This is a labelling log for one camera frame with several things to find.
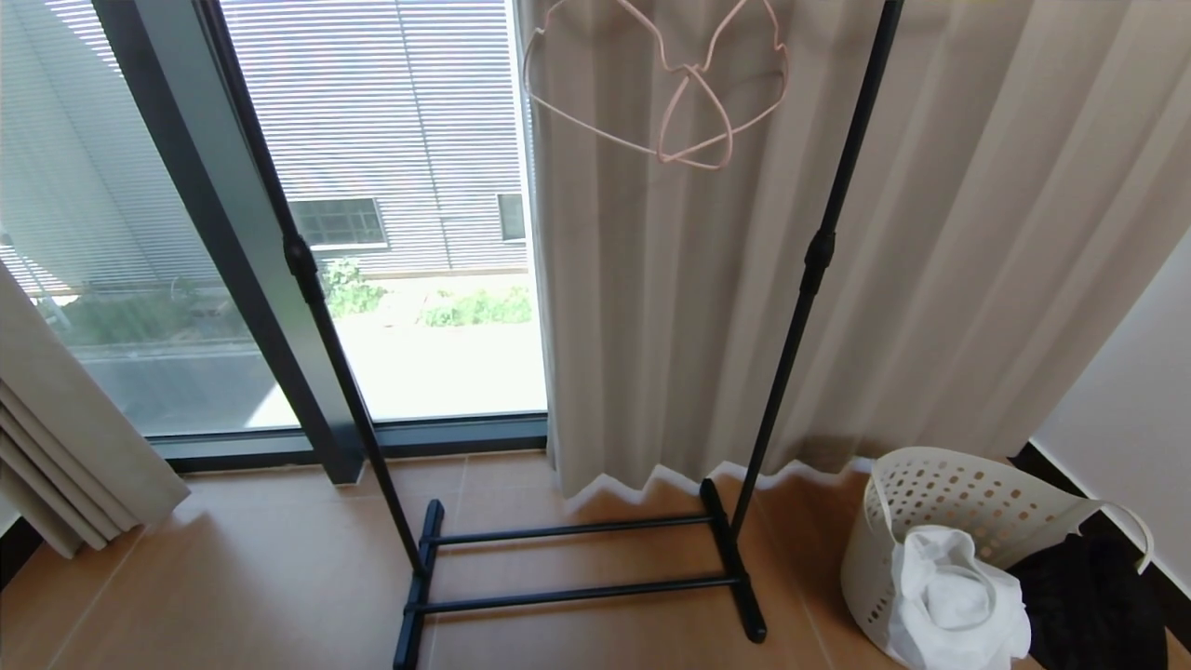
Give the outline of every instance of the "beige curtain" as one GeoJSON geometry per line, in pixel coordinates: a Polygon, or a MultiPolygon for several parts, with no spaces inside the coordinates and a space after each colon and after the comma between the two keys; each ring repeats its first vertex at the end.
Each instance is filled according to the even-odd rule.
{"type": "Polygon", "coordinates": [[[188,495],[2,264],[0,491],[66,557],[164,519],[188,495]]]}
{"type": "MultiPolygon", "coordinates": [[[[520,1],[524,38],[549,2],[520,1]]],[[[636,5],[672,60],[694,62],[731,4],[636,5]]],[[[640,487],[656,464],[697,478],[748,459],[881,10],[774,5],[790,95],[719,173],[534,108],[566,494],[603,472],[640,487]]],[[[650,144],[678,77],[648,32],[611,0],[556,18],[537,92],[650,144]]],[[[768,39],[756,1],[717,49],[707,79],[738,121],[777,89],[768,39]]],[[[906,445],[1016,452],[1191,221],[1189,56],[1184,1],[910,0],[766,472],[906,445]]],[[[721,131],[700,98],[671,150],[721,131]]]]}

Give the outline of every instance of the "building window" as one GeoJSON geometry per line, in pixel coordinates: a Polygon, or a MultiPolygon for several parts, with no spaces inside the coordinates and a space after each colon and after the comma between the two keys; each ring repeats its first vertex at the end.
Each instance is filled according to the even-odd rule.
{"type": "Polygon", "coordinates": [[[505,242],[525,238],[525,207],[520,193],[500,193],[497,195],[500,208],[500,237],[505,242]]]}
{"type": "Polygon", "coordinates": [[[379,249],[385,240],[376,201],[372,198],[345,200],[299,200],[289,202],[298,232],[314,250],[379,249]]]}

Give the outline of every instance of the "clothes rack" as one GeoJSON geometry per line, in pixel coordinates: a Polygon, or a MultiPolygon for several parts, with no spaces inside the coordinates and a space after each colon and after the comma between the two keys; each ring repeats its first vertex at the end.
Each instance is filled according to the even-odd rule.
{"type": "MultiPolygon", "coordinates": [[[[815,295],[822,283],[823,274],[831,262],[831,256],[835,250],[836,223],[840,219],[840,212],[843,208],[848,184],[856,167],[856,159],[860,155],[860,146],[863,142],[865,131],[868,127],[868,120],[873,112],[873,105],[877,101],[877,93],[880,88],[881,77],[885,73],[885,64],[888,61],[890,49],[892,48],[893,37],[897,32],[903,2],[904,0],[885,0],[881,8],[877,36],[873,40],[872,51],[868,56],[868,64],[865,68],[865,76],[860,86],[860,94],[856,99],[855,109],[853,111],[852,123],[848,127],[847,139],[843,144],[843,151],[841,152],[840,163],[835,173],[835,180],[831,183],[831,190],[828,196],[822,223],[818,231],[816,231],[811,238],[806,250],[805,268],[803,270],[803,277],[798,290],[798,301],[790,320],[786,340],[781,349],[781,358],[779,359],[778,369],[774,374],[773,386],[769,390],[769,397],[765,407],[765,414],[762,415],[761,425],[756,434],[756,442],[753,446],[753,455],[749,458],[748,471],[744,476],[744,482],[736,503],[736,511],[730,522],[727,513],[724,512],[719,494],[716,490],[716,486],[711,482],[711,480],[704,480],[699,487],[699,497],[701,499],[704,506],[703,514],[662,516],[609,524],[584,524],[576,526],[555,526],[549,528],[498,531],[463,536],[442,534],[442,524],[447,511],[442,502],[432,500],[426,506],[422,537],[416,541],[413,539],[413,533],[410,530],[410,524],[406,520],[405,512],[401,508],[401,502],[398,500],[397,489],[393,486],[393,480],[385,464],[385,458],[381,455],[380,445],[373,430],[372,418],[368,414],[368,409],[363,402],[363,396],[360,394],[355,377],[348,365],[347,356],[339,345],[335,330],[335,323],[331,319],[330,309],[326,307],[322,288],[319,287],[318,267],[314,262],[314,257],[311,253],[310,246],[305,243],[305,240],[303,240],[301,236],[297,233],[295,228],[285,231],[286,257],[289,261],[291,271],[295,277],[298,277],[298,282],[303,287],[304,296],[310,303],[320,337],[328,346],[335,375],[344,389],[344,395],[348,399],[348,405],[351,411],[353,421],[363,437],[367,458],[372,464],[373,471],[376,474],[376,481],[380,486],[381,494],[384,495],[385,503],[388,506],[389,514],[393,518],[393,524],[397,526],[401,545],[405,549],[405,553],[413,571],[413,578],[410,583],[410,591],[406,599],[401,627],[398,637],[397,655],[393,659],[394,669],[413,670],[417,666],[422,631],[425,625],[425,618],[429,614],[632,596],[711,587],[728,587],[736,602],[736,608],[740,613],[744,634],[754,643],[760,644],[765,640],[767,632],[765,618],[761,614],[756,594],[753,591],[752,583],[749,582],[749,575],[744,568],[744,562],[741,559],[737,539],[740,538],[741,527],[744,524],[744,516],[748,512],[749,502],[752,502],[753,499],[756,478],[760,474],[761,464],[765,461],[765,455],[769,446],[774,424],[778,420],[778,411],[781,408],[782,396],[785,395],[786,386],[790,382],[790,375],[794,365],[794,356],[798,353],[798,346],[802,343],[803,331],[806,327],[806,320],[810,315],[811,305],[813,303],[815,295]],[[724,568],[724,571],[721,575],[711,577],[663,580],[636,584],[617,584],[609,587],[456,600],[448,602],[430,602],[430,584],[435,575],[435,563],[438,557],[438,549],[442,546],[604,533],[611,531],[648,531],[649,528],[661,528],[666,526],[688,526],[699,524],[706,525],[711,531],[712,538],[715,539],[716,549],[719,552],[719,558],[724,568]]],[[[207,2],[199,2],[198,6],[200,7],[200,11],[208,13],[206,17],[208,21],[212,21],[213,25],[220,26],[220,30],[216,31],[216,36],[226,36],[226,29],[223,26],[223,15],[218,12],[218,7],[214,6],[214,4],[207,2]]],[[[222,52],[224,63],[230,68],[238,67],[235,64],[235,51],[231,49],[231,45],[220,44],[218,43],[220,42],[219,39],[216,39],[216,50],[217,52],[222,52]]],[[[237,77],[230,77],[230,81],[237,81],[237,77]]],[[[248,118],[252,118],[251,101],[248,98],[247,88],[242,86],[232,87],[232,89],[229,90],[229,94],[231,95],[233,104],[241,108],[248,118]]],[[[268,148],[264,145],[263,134],[261,134],[257,130],[256,132],[247,133],[247,139],[257,159],[262,161],[262,164],[272,165],[272,158],[269,157],[268,148]]],[[[280,194],[279,196],[281,196],[281,201],[283,201],[283,194],[280,194]]]]}

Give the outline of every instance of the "perforated basket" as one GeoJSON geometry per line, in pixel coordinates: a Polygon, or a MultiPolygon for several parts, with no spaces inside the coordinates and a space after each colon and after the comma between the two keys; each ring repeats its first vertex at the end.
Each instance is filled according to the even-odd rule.
{"type": "MultiPolygon", "coordinates": [[[[893,546],[915,526],[960,528],[975,540],[977,556],[1009,568],[1056,545],[1105,505],[1068,495],[1009,465],[937,450],[906,447],[873,464],[865,505],[852,527],[841,569],[843,600],[860,628],[880,649],[888,643],[893,602],[893,546]]],[[[1146,540],[1145,570],[1153,552],[1149,528],[1125,508],[1146,540]]]]}

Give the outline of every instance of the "tile floor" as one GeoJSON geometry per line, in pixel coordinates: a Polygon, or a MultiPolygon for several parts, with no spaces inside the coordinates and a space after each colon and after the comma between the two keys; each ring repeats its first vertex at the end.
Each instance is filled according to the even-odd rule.
{"type": "MultiPolygon", "coordinates": [[[[694,512],[655,480],[638,505],[598,491],[576,509],[537,453],[392,467],[414,531],[425,503],[448,532],[694,512]]],[[[432,618],[419,668],[894,669],[852,622],[838,569],[865,476],[797,475],[760,490],[742,533],[769,637],[749,643],[727,589],[432,618]]],[[[336,489],[319,469],[210,475],[160,526],[63,561],[42,547],[0,596],[0,664],[25,669],[381,669],[392,663],[409,568],[375,478],[336,489]]],[[[740,483],[718,476],[731,511],[740,483]]],[[[718,569],[700,526],[455,549],[436,600],[718,569]]],[[[1191,670],[1172,643],[1171,668],[1191,670]]],[[[1037,668],[1024,660],[1018,668],[1037,668]]]]}

